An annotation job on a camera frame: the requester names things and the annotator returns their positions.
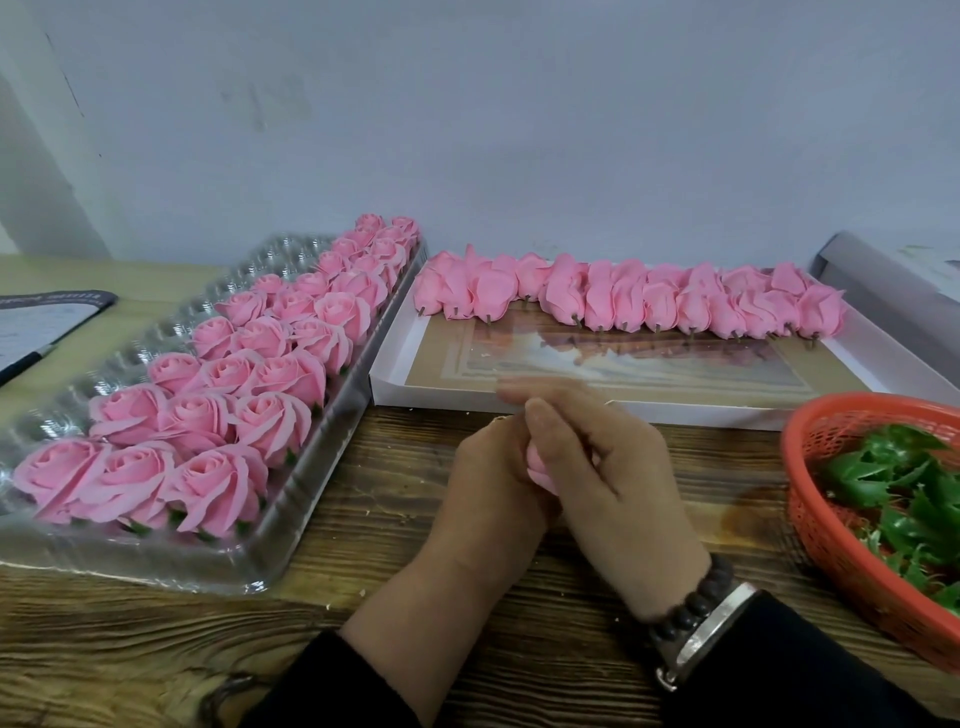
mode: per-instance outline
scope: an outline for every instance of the silver bangle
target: silver bangle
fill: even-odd
[[[746,581],[741,583],[687,638],[677,654],[675,664],[657,668],[657,679],[666,690],[676,691],[697,664],[707,656],[717,639],[731,627],[735,617],[746,603],[756,596],[757,592],[758,589],[753,584]]]

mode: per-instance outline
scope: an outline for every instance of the black sleeve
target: black sleeve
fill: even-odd
[[[729,711],[739,712],[731,716]],[[763,593],[664,706],[667,726],[910,728],[952,725]]]
[[[370,725],[420,728],[387,681],[336,632],[322,632],[239,728]]]

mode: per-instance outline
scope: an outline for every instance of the orange plastic basket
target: orange plastic basket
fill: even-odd
[[[937,453],[960,469],[960,410],[871,392],[827,395],[801,406],[780,439],[788,508],[813,562],[864,618],[940,669],[960,674],[960,619],[894,574],[849,529],[855,514],[828,502],[810,469],[881,425],[903,423],[950,444]]]

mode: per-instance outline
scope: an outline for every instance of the clear plastic tray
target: clear plastic tray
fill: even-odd
[[[53,525],[35,521],[33,502],[13,488],[16,465],[48,440],[83,435],[88,403],[97,395],[147,380],[147,362],[164,352],[190,352],[193,327],[217,315],[213,305],[249,288],[264,274],[295,279],[314,268],[332,237],[284,235],[268,240],[177,312],[148,328],[94,372],[74,380],[38,409],[0,432],[0,564],[95,573],[188,592],[262,592],[284,572],[314,506],[371,398],[370,367],[417,271],[422,243],[411,253],[391,297],[381,306],[367,343],[348,372],[329,382],[330,398],[314,421],[298,462],[271,471],[268,505],[242,537],[204,543],[191,534],[155,530],[138,537],[116,524]]]

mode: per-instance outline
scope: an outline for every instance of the hand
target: hand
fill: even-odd
[[[652,425],[573,379],[504,379],[498,394],[525,405],[577,544],[637,619],[662,619],[696,590],[709,554]]]
[[[560,512],[557,500],[527,477],[529,442],[523,418],[513,416],[494,420],[460,444],[444,503],[418,557],[453,560],[494,600],[527,570]]]

